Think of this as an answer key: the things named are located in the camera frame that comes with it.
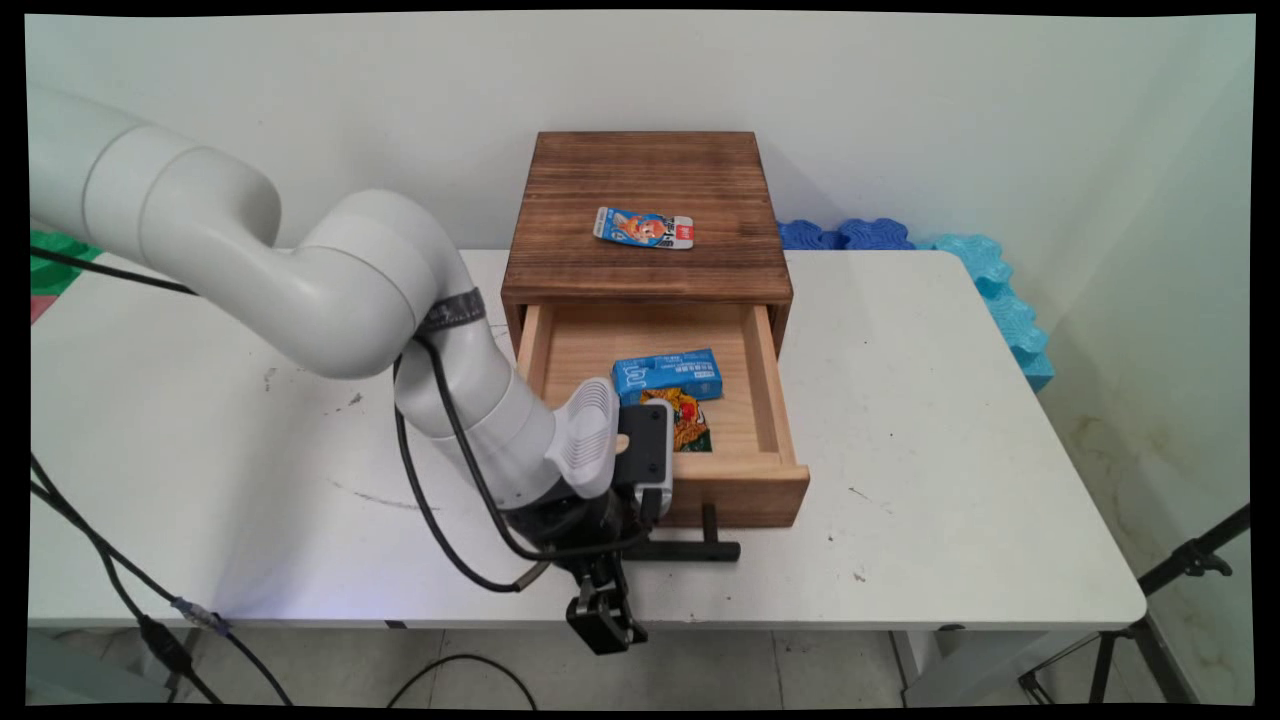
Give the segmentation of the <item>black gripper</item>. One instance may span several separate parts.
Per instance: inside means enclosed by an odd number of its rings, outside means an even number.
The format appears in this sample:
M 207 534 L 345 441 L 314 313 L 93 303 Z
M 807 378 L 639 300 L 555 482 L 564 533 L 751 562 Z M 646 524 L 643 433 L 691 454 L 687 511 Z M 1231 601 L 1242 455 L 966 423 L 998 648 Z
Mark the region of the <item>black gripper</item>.
M 646 628 L 635 618 L 630 587 L 620 551 L 568 557 L 571 550 L 635 542 L 652 530 L 640 516 L 634 496 L 607 492 L 595 498 L 570 496 L 554 502 L 530 505 L 506 514 L 512 530 L 540 552 L 557 556 L 553 564 L 580 582 L 613 582 L 613 588 L 581 588 L 568 602 L 566 621 L 598 656 L 622 653 L 628 646 L 649 641 Z

